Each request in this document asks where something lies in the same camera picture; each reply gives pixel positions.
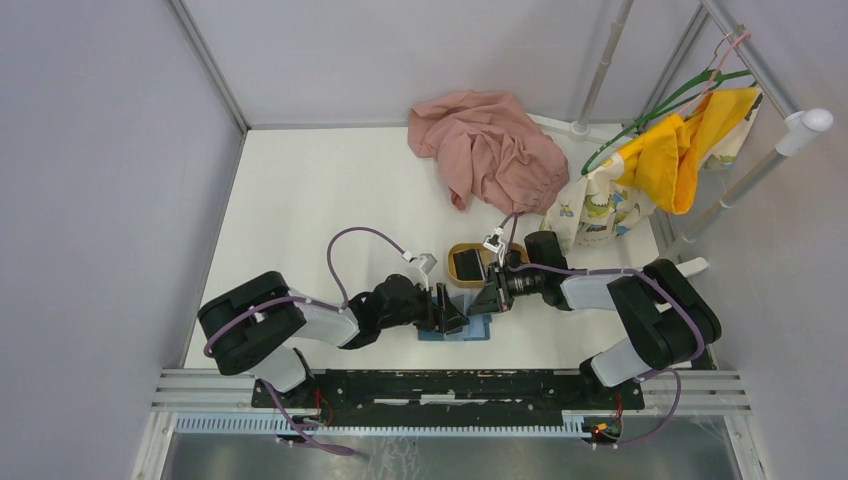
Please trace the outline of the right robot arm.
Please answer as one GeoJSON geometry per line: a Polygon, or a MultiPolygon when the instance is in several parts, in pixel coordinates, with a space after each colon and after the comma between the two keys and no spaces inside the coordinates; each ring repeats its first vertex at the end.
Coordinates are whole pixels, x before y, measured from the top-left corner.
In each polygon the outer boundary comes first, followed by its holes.
{"type": "Polygon", "coordinates": [[[488,265],[469,312],[504,313],[516,298],[537,294],[561,311],[616,313],[625,338],[579,367],[578,396],[591,408],[606,406],[629,380],[697,359],[722,335],[716,314],[670,260],[639,269],[571,269],[554,232],[533,232],[524,243],[526,261],[506,254],[488,265]]]}

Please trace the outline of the blue card holder wallet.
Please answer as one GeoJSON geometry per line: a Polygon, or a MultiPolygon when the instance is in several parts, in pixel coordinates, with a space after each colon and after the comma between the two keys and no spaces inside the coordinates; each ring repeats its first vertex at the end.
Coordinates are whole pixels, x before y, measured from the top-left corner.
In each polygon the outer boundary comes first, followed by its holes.
{"type": "Polygon", "coordinates": [[[491,315],[470,315],[467,309],[470,307],[473,296],[468,293],[460,293],[450,296],[450,303],[460,313],[466,315],[465,324],[459,329],[443,332],[437,331],[429,320],[416,320],[413,325],[418,330],[419,341],[437,342],[464,342],[464,341],[487,341],[490,339],[491,315]]]}

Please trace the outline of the dark grey credit card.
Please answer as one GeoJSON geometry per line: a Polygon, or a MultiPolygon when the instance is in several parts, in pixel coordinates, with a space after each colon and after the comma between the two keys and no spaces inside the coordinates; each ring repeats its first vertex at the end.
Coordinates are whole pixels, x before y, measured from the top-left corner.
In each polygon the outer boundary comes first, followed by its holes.
{"type": "Polygon", "coordinates": [[[452,255],[455,278],[463,282],[482,281],[485,272],[482,258],[477,249],[467,249],[452,255]]]}

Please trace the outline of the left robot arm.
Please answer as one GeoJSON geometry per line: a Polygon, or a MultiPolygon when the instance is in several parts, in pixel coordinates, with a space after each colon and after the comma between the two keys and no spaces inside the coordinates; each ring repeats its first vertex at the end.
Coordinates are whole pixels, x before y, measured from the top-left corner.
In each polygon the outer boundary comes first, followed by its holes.
{"type": "Polygon", "coordinates": [[[206,337],[203,353],[224,376],[250,371],[275,352],[283,354],[284,363],[304,368],[300,356],[284,348],[292,337],[356,350],[376,342],[389,328],[412,325],[419,331],[453,334],[469,323],[443,283],[427,288],[392,274],[342,307],[300,294],[277,271],[208,301],[197,319],[206,337]]]}

